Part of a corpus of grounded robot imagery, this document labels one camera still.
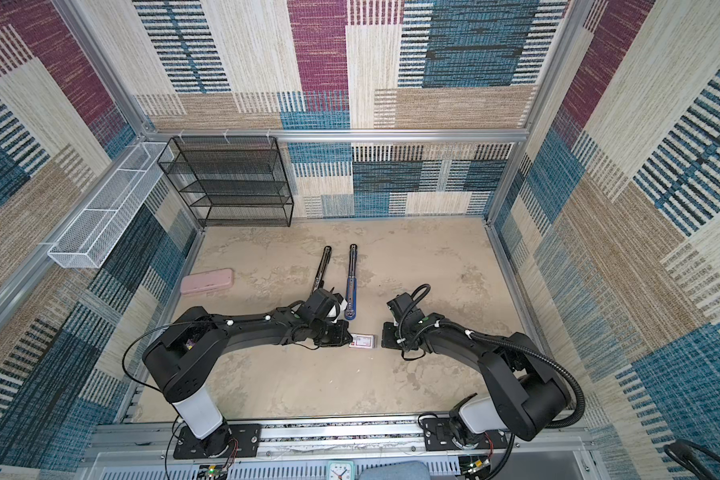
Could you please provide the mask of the small teal clock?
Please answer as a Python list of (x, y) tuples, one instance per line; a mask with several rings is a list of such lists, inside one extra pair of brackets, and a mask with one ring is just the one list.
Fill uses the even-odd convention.
[(355, 480), (356, 466), (353, 461), (330, 461), (326, 468), (327, 480)]

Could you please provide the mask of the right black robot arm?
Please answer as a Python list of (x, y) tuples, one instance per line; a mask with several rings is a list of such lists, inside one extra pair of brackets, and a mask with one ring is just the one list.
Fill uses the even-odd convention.
[(430, 315), (402, 335), (384, 323), (381, 346), (445, 355), (478, 371), (504, 429), (525, 441), (547, 428), (570, 427), (586, 411), (576, 378), (522, 333), (489, 335)]

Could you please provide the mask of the black stapler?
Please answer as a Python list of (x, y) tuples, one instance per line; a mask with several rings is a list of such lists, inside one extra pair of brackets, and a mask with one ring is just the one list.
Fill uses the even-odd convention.
[(319, 288), (322, 288), (324, 286), (324, 277), (326, 274), (326, 270), (328, 267), (328, 264), (330, 262), (332, 255), (332, 247), (330, 245), (325, 246), (322, 251), (321, 259), (317, 268), (317, 272), (315, 274), (313, 284), (311, 287), (312, 291), (315, 291)]

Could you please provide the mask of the blue stapler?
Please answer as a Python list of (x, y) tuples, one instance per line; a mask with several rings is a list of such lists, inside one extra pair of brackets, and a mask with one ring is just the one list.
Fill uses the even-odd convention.
[(358, 245), (351, 244), (349, 248), (348, 276), (345, 295), (347, 306), (344, 312), (344, 317), (348, 321), (354, 320), (357, 314), (357, 261)]

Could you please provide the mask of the aluminium mounting rail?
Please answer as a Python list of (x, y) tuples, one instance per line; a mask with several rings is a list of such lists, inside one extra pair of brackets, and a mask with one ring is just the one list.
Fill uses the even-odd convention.
[[(249, 462), (342, 458), (434, 456), (431, 443), (416, 414), (338, 416), (318, 418), (246, 419), (233, 422), (258, 424), (256, 439), (245, 437), (243, 446), (256, 444)], [(168, 443), (176, 443), (172, 422), (101, 425), (94, 430), (80, 468), (115, 464), (201, 464), (201, 459), (173, 458)]]

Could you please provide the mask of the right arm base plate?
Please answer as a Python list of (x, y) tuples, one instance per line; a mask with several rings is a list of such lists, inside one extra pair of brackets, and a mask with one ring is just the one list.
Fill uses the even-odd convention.
[(473, 433), (461, 420), (425, 412), (417, 417), (427, 451), (495, 450), (508, 446), (508, 436), (498, 430)]

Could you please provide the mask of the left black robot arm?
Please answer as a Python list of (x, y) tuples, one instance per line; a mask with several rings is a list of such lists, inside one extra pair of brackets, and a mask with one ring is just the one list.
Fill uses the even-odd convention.
[(142, 361), (164, 399), (194, 437), (204, 441), (226, 424), (206, 389), (206, 381), (223, 355), (307, 339), (317, 348), (350, 344), (353, 337), (349, 323), (333, 313), (332, 307), (312, 313), (303, 304), (238, 316), (211, 314), (202, 307), (192, 307), (147, 347)]

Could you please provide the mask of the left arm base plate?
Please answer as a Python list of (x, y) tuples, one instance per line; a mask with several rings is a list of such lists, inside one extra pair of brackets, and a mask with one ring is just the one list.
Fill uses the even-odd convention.
[(261, 424), (223, 424), (205, 439), (182, 426), (171, 457), (174, 460), (253, 458), (261, 439)]

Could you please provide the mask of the red white staples box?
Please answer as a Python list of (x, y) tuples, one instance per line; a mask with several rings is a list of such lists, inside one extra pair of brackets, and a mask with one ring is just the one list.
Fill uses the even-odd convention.
[(375, 347), (375, 336), (371, 334), (353, 334), (350, 347), (356, 349), (373, 349)]

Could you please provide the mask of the pink pencil case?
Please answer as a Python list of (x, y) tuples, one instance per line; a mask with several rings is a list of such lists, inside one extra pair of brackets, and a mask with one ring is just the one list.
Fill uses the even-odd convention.
[(195, 295), (231, 288), (234, 271), (230, 268), (211, 270), (185, 276), (180, 284), (182, 295)]

